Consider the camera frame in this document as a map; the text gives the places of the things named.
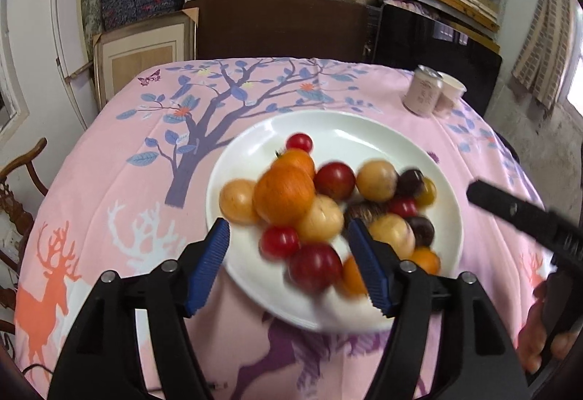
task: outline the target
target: orange deer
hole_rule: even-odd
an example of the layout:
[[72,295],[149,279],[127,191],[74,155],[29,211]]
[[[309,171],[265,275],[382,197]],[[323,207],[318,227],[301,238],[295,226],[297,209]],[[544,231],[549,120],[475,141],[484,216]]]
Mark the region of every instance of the orange deer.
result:
[[81,278],[81,275],[75,275],[79,259],[74,256],[74,241],[68,253],[64,255],[69,221],[65,223],[64,228],[59,227],[52,232],[55,239],[53,240],[53,236],[48,239],[47,258],[44,259],[40,250],[40,239],[46,227],[47,224],[44,223],[37,239],[37,257],[46,269],[43,275],[48,279],[43,298],[37,300],[22,287],[16,292],[18,312],[24,313],[24,316],[18,316],[16,322],[28,334],[28,359],[33,363],[36,354],[43,365],[43,346],[47,345],[48,338],[55,329],[56,306],[60,306],[63,315],[69,314],[65,277],[73,281]]
[[536,288],[540,283],[543,282],[543,278],[539,275],[539,269],[543,265],[543,257],[539,254],[531,254],[530,262],[524,262],[524,254],[520,254],[520,263],[523,266],[523,270],[527,274],[528,280],[533,288]]

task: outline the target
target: checkered curtain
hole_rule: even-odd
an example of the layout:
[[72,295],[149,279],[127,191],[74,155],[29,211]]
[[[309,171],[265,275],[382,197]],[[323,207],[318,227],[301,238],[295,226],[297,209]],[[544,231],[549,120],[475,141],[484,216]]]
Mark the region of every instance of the checkered curtain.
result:
[[570,0],[538,0],[512,76],[548,110],[559,94],[570,41]]

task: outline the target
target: orange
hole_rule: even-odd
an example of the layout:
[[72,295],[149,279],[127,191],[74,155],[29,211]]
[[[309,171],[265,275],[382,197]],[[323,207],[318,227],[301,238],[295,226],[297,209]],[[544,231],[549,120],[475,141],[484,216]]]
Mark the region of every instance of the orange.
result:
[[428,247],[419,247],[413,251],[409,260],[415,262],[430,275],[437,275],[441,270],[439,256]]
[[269,168],[255,185],[253,206],[273,226],[292,226],[311,208],[316,197],[314,182],[292,165]]
[[312,180],[314,179],[314,176],[316,176],[316,165],[314,165],[314,160],[312,160],[312,157],[310,157],[310,155],[304,150],[287,150],[273,162],[271,167],[279,167],[280,165],[291,165],[300,168],[301,170],[304,170]]
[[356,265],[354,256],[348,257],[342,266],[342,288],[348,296],[361,296],[368,294],[359,266]]

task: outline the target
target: metal screw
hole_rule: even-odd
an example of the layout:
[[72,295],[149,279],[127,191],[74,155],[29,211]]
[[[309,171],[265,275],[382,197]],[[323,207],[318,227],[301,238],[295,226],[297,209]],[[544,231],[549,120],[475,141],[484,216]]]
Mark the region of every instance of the metal screw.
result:
[[399,264],[399,268],[403,270],[403,272],[407,272],[408,274],[415,272],[417,270],[417,265],[415,265],[411,260],[403,260]]
[[162,262],[162,271],[164,272],[174,272],[179,267],[179,263],[176,260],[165,260]]
[[462,273],[462,280],[465,281],[469,285],[472,285],[472,284],[477,282],[477,278],[472,272],[463,272]]
[[103,283],[111,283],[116,279],[116,273],[113,270],[108,270],[101,274],[101,281]]

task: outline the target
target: tree print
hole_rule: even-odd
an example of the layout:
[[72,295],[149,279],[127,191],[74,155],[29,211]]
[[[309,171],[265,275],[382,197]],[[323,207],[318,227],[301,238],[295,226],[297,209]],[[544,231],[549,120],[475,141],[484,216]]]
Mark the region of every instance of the tree print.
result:
[[[326,109],[351,110],[355,113],[362,113],[367,108],[380,112],[371,102],[354,99],[347,94],[340,100],[329,95],[331,92],[359,89],[352,83],[367,71],[359,69],[356,64],[292,58],[261,58],[254,59],[253,63],[249,63],[250,60],[237,60],[235,63],[232,60],[228,60],[230,63],[226,61],[194,62],[166,68],[170,72],[182,73],[172,96],[144,93],[141,95],[143,104],[117,116],[117,119],[125,120],[143,113],[142,119],[147,119],[153,113],[164,113],[163,122],[168,124],[168,129],[164,132],[164,142],[146,138],[145,145],[151,150],[130,156],[127,162],[138,167],[151,165],[160,160],[159,157],[168,162],[173,179],[165,197],[166,205],[184,207],[188,186],[197,165],[210,152],[232,141],[224,136],[239,119],[323,106]],[[274,74],[280,75],[275,79],[254,79],[258,70],[268,66],[273,67]],[[347,86],[325,93],[320,81],[324,76],[326,79],[346,83]],[[261,90],[256,98],[251,98],[248,90],[255,86],[264,86],[267,89]],[[195,95],[195,90],[205,90],[206,95],[211,90],[214,95],[208,102],[203,102],[206,99],[205,94]],[[279,96],[293,93],[298,96],[294,104],[283,107],[278,105]],[[196,121],[192,112],[204,104],[206,109]],[[211,126],[217,110],[227,104],[231,107],[235,104],[235,109]]]

